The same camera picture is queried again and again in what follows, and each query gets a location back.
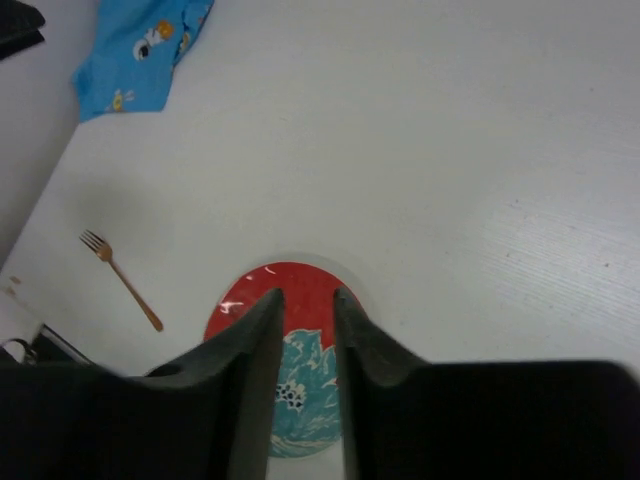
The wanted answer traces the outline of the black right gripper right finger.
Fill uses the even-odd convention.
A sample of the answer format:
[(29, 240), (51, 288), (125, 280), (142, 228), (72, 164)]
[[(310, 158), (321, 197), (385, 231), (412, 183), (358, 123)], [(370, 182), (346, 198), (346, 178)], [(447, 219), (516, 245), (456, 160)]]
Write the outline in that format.
[(603, 360), (431, 363), (333, 296), (349, 479), (635, 479), (639, 383)]

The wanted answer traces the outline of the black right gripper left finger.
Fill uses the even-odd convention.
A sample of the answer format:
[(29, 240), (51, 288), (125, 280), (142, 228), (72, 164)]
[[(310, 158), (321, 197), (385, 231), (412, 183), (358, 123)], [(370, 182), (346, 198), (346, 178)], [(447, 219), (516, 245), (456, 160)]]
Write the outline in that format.
[(1, 367), (5, 479), (262, 479), (284, 296), (144, 376), (73, 362)]

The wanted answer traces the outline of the red and teal plate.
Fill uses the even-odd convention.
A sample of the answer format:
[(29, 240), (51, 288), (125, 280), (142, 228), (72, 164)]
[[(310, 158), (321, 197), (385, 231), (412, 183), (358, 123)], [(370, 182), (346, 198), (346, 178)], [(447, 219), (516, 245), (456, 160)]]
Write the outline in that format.
[(206, 340), (246, 314), (268, 291), (284, 294), (283, 348), (270, 455), (299, 459), (341, 438), (333, 297), (343, 286), (317, 266), (280, 261), (242, 274), (214, 307)]

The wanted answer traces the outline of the copper fork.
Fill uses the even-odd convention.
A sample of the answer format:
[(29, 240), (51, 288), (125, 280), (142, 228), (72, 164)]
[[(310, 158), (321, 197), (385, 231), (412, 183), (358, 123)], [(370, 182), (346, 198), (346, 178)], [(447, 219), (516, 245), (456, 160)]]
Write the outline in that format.
[(136, 288), (127, 279), (120, 267), (114, 260), (113, 249), (111, 245), (101, 236), (90, 230), (84, 230), (80, 235), (81, 242), (86, 245), (102, 262), (108, 264), (115, 275), (119, 278), (121, 283), (125, 286), (128, 292), (131, 294), (135, 302), (143, 311), (146, 318), (149, 320), (156, 332), (162, 332), (164, 330), (164, 324), (150, 308), (147, 302), (138, 293)]

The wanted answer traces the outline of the blue space-print placemat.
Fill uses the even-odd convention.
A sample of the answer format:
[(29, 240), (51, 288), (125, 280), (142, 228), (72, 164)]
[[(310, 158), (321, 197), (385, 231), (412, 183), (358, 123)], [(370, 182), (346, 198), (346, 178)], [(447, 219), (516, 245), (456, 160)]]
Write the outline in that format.
[(174, 70), (213, 5), (213, 0), (101, 1), (93, 46), (72, 76), (79, 120), (163, 110)]

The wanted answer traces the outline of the black left arm gripper part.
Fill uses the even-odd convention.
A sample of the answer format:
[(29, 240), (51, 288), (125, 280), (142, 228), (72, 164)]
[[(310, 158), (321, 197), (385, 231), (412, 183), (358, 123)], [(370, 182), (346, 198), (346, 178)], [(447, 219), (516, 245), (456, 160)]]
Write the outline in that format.
[(5, 60), (45, 41), (40, 29), (46, 21), (40, 11), (15, 0), (1, 0), (0, 50)]

